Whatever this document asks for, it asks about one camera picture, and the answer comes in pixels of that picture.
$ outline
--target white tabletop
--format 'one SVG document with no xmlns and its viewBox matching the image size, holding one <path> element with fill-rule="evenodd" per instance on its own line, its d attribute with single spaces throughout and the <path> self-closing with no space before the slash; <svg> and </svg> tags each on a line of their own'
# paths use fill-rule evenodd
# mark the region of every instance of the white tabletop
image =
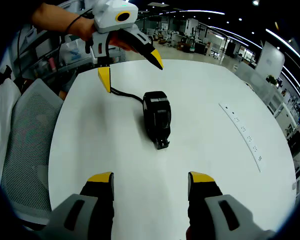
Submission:
<svg viewBox="0 0 300 240">
<path fill-rule="evenodd" d="M 87 179 L 114 172 L 114 240 L 181 240 L 188 219 L 188 172 L 213 177 L 253 213 L 263 229 L 277 230 L 295 203 L 294 164 L 276 120 L 237 76 L 222 66 L 164 60 L 111 65 L 118 90 L 143 97 L 164 91 L 171 105 L 170 145 L 156 150 L 143 126 L 142 105 L 106 93 L 97 70 L 74 81 L 61 108 L 49 158 L 52 209 Z M 219 106 L 237 109 L 258 145 L 259 172 L 239 131 Z"/>
</svg>

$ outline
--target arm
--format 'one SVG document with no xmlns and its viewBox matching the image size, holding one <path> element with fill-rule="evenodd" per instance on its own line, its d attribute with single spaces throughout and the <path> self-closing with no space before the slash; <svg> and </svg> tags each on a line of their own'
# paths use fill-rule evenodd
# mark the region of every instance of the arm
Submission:
<svg viewBox="0 0 300 240">
<path fill-rule="evenodd" d="M 66 11 L 59 6 L 42 3 L 32 14 L 31 23 L 36 28 L 64 33 L 68 25 L 78 16 L 78 14 Z M 82 40 L 88 41 L 95 31 L 97 30 L 93 19 L 80 17 L 72 24 L 68 34 L 76 35 Z M 126 51 L 132 49 L 127 43 L 118 39 L 116 32 L 111 33 L 109 44 Z"/>
</svg>

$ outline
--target office chair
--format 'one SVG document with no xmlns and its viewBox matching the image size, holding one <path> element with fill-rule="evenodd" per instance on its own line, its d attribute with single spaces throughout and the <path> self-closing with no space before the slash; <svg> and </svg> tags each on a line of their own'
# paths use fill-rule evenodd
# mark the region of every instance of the office chair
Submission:
<svg viewBox="0 0 300 240">
<path fill-rule="evenodd" d="M 37 79 L 12 110 L 1 188 L 18 218 L 32 229 L 46 225 L 51 213 L 48 163 L 62 104 L 63 101 Z"/>
</svg>

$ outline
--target floor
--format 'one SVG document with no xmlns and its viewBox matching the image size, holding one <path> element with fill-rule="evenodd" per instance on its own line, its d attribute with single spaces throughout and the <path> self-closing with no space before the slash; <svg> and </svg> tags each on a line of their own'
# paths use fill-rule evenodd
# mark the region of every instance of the floor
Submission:
<svg viewBox="0 0 300 240">
<path fill-rule="evenodd" d="M 212 56 L 209 56 L 210 49 L 207 51 L 207 55 L 202 55 L 199 53 L 186 53 L 177 48 L 160 45 L 157 41 L 153 42 L 153 46 L 159 51 L 162 59 L 178 59 L 178 60 L 189 60 L 197 61 L 203 63 L 210 63 L 224 66 L 229 69 L 231 72 L 235 72 L 239 61 L 233 59 L 225 54 L 222 57 L 219 56 L 219 59 L 215 59 Z M 127 51 L 125 58 L 127 61 L 143 60 L 145 59 L 142 55 L 135 53 L 133 51 Z"/>
</svg>

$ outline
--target ceiling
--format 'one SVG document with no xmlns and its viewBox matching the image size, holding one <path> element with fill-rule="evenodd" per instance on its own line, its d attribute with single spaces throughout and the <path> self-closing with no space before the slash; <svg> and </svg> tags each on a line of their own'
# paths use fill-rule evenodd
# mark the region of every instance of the ceiling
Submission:
<svg viewBox="0 0 300 240">
<path fill-rule="evenodd" d="M 193 18 L 195 16 L 199 22 L 208 26 L 214 26 L 221 29 L 236 33 L 244 38 L 261 45 L 268 41 L 275 47 L 280 47 L 280 51 L 285 56 L 285 66 L 294 75 L 300 83 L 300 59 L 278 39 L 266 32 L 271 30 L 275 34 L 288 41 L 292 39 L 291 45 L 300 53 L 300 1 L 287 4 L 279 0 L 260 0 L 259 6 L 252 4 L 252 0 L 215 0 L 215 1 L 176 1 L 164 0 L 166 6 L 154 8 L 148 4 L 154 2 L 162 3 L 162 1 L 151 0 L 129 0 L 135 4 L 139 11 L 148 10 L 149 14 L 160 14 L 160 16 L 175 16 L 179 19 Z M 225 13 L 224 15 L 207 13 L 207 12 L 178 12 L 178 10 L 209 10 Z M 249 44 L 249 49 L 256 53 L 260 53 L 261 49 Z"/>
</svg>

